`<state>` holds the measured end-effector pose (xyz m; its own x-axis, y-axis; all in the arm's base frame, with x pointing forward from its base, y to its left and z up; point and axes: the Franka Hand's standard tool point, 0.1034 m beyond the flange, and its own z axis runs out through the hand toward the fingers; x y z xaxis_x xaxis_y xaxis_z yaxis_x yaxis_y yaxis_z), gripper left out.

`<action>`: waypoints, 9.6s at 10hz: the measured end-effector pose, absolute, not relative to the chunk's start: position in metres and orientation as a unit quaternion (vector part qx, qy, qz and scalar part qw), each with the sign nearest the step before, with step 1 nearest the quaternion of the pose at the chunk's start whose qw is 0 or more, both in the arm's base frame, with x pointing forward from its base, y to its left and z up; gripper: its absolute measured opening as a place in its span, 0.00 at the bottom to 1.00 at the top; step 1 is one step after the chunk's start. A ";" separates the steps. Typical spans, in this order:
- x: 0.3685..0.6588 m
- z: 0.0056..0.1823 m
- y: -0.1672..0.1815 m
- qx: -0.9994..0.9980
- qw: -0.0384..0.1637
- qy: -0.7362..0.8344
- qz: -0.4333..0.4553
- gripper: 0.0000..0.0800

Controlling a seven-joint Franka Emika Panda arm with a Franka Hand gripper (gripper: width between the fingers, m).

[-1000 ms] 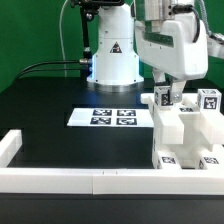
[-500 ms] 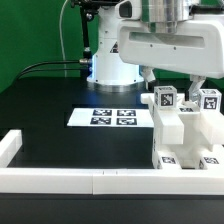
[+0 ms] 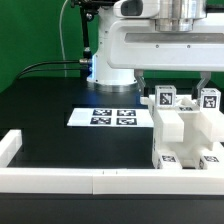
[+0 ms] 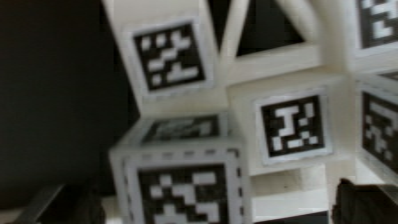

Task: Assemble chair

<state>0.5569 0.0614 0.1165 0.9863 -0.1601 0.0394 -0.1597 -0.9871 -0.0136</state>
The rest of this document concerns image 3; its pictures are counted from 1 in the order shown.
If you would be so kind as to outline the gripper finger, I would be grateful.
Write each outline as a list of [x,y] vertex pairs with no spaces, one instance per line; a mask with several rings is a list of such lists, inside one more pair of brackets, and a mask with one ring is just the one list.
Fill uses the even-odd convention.
[[200,81],[198,82],[196,88],[197,88],[197,98],[201,97],[201,90],[207,85],[207,83],[210,81],[211,73],[208,71],[202,71],[200,73]]
[[144,81],[143,71],[142,70],[135,70],[134,71],[134,77],[135,77],[135,80],[137,81],[137,84],[138,84],[139,91],[140,91],[141,95],[144,95],[144,89],[145,89],[146,83]]

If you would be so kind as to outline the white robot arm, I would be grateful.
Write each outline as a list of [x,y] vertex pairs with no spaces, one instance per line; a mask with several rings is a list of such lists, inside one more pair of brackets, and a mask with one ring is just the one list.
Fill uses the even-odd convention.
[[145,70],[224,72],[224,0],[116,0],[99,10],[88,85],[126,92]]

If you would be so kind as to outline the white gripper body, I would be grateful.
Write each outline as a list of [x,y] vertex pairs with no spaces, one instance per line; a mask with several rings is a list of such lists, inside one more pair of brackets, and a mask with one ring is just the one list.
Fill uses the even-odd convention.
[[113,68],[224,71],[224,2],[119,0],[108,34]]

